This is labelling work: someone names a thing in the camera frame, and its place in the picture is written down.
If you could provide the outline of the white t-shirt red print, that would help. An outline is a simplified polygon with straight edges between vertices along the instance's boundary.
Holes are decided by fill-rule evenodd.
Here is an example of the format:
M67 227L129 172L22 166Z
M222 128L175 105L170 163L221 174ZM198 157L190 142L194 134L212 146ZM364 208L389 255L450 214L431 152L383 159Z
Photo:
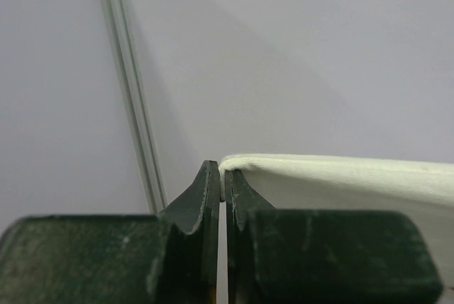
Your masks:
M453 288L453 165L392 159L295 154L237 154L219 166L223 180L240 171L278 208L395 210L429 246Z

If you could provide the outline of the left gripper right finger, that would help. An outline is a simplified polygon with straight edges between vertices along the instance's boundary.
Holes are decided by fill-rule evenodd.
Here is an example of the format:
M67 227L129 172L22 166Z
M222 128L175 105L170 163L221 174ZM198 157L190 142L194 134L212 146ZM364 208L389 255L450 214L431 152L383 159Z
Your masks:
M278 209L224 179L230 303L435 303L443 282L415 224L386 210Z

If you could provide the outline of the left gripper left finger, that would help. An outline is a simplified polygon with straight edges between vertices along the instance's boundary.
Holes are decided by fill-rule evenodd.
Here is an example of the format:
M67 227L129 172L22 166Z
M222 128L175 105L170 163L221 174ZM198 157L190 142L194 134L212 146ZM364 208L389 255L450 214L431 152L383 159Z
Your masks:
M1 236L2 303L215 303L220 175L155 215L28 216Z

